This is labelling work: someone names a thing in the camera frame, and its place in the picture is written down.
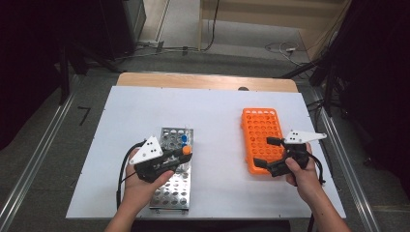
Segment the human hand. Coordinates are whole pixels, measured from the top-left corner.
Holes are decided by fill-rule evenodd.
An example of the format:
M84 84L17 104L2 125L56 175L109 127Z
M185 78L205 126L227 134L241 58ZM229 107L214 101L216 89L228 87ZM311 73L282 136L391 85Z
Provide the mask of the human hand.
M138 149L134 149L130 153L130 159L132 159L137 151ZM130 176L134 172L133 165L127 165L126 176ZM166 171L154 183L142 181L136 174L130 176L125 181L124 197L121 205L133 206L139 212L151 200L156 189L164 185L173 174L173 171Z
M310 144L308 143L307 151L311 154ZM309 204L314 195L318 191L323 190L317 178L314 160L309 158L305 169L302 169L301 166L292 158L286 159L285 162L296 177L295 180L291 174L287 174L286 182L292 186L296 186L297 183L299 195Z
M129 160L137 151L138 149L132 150ZM148 204L155 190L165 184L174 174L172 171L166 171L154 183L147 183L139 180L136 174L132 174L134 172L133 165L127 165L126 177L131 176L126 179L123 201L114 218L105 228L105 232L130 231L138 212Z

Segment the orange cap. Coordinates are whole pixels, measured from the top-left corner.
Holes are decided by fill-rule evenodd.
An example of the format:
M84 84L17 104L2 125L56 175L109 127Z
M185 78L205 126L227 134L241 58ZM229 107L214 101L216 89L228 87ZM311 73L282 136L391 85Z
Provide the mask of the orange cap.
M190 146L185 146L185 147L182 148L182 153L183 153L184 155L189 155L189 154L190 154L190 150L191 150Z

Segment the metal plate with holes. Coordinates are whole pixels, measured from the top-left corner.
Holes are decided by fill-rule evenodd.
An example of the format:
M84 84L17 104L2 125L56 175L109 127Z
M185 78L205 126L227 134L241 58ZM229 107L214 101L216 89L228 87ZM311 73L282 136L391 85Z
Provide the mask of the metal plate with holes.
M173 150L193 143L193 130L180 128L162 128L160 144L163 149ZM187 211L190 207L190 161L181 164L175 174L165 185L154 193L150 202L150 209Z

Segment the hole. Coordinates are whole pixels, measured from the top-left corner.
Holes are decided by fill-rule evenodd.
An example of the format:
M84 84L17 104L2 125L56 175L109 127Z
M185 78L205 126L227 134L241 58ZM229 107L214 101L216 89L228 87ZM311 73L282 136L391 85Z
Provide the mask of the hole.
M180 202L181 202L181 205L186 205L186 204L187 204L187 199L182 198L182 199L180 200Z

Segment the metal rail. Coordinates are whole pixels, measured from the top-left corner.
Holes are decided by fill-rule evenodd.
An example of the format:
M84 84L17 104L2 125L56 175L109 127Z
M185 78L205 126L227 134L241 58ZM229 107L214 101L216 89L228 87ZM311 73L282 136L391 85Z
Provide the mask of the metal rail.
M314 89L313 93L316 100L323 99L320 91ZM368 204L366 194L360 184L360 181L356 175L356 172L353 166L350 163L349 157L344 150L341 139L337 133L337 129L334 123L333 118L329 118L325 111L321 111L321 117L325 125L326 131L328 132L329 138L332 141L332 144L335 148L336 156L338 162L340 163L341 170L346 179L347 185L350 188L352 197L355 201L356 207L358 209L359 215L362 218L363 225L368 232L377 232L381 231L377 223L377 220L373 214L373 211Z
M30 161L27 163L24 171L22 172L12 191L9 193L9 196L6 199L6 203L0 214L0 232L8 231L10 225L12 224L18 208L23 202L28 189L33 183L34 178L36 177L36 174L43 163L43 160L48 152L48 148L51 146L55 135L59 131L60 126L70 109L73 98L76 94L76 90L78 89L80 83L81 80L79 76L74 75L72 79L72 92L68 96L65 103L57 108L50 124L47 127L47 130L42 137L42 140L36 148L36 151L34 152Z

